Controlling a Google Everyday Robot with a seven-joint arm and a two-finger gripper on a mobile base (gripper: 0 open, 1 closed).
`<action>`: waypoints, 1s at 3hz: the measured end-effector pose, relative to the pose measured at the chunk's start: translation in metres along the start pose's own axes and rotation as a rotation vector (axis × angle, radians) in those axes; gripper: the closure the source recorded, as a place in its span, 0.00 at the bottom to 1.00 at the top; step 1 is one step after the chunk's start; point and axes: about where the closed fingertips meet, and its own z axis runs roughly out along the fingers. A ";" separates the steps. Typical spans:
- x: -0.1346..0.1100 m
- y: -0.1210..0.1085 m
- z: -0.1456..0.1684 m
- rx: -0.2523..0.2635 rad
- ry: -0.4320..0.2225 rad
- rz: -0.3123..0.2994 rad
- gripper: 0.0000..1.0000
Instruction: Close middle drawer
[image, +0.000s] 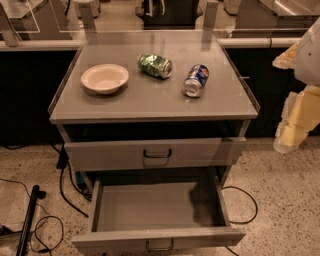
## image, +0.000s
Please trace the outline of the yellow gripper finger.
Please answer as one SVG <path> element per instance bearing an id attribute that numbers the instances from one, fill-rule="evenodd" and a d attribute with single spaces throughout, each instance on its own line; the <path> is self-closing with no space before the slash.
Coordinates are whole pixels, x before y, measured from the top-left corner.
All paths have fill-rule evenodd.
<path id="1" fill-rule="evenodd" d="M 286 51 L 277 56 L 272 65 L 279 69 L 294 69 L 296 64 L 296 51 L 299 43 L 290 46 Z"/>
<path id="2" fill-rule="evenodd" d="M 286 154 L 298 149 L 320 124 L 320 87 L 307 85 L 300 93 L 290 92 L 281 117 L 273 147 Z"/>

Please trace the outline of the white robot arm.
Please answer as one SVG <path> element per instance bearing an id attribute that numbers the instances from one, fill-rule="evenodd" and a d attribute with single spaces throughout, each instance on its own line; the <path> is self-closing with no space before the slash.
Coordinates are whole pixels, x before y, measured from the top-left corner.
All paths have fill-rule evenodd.
<path id="1" fill-rule="evenodd" d="M 296 150 L 320 124 L 320 18 L 272 65 L 293 69 L 295 78 L 306 85 L 300 93 L 289 93 L 282 110 L 273 147 L 286 154 Z"/>

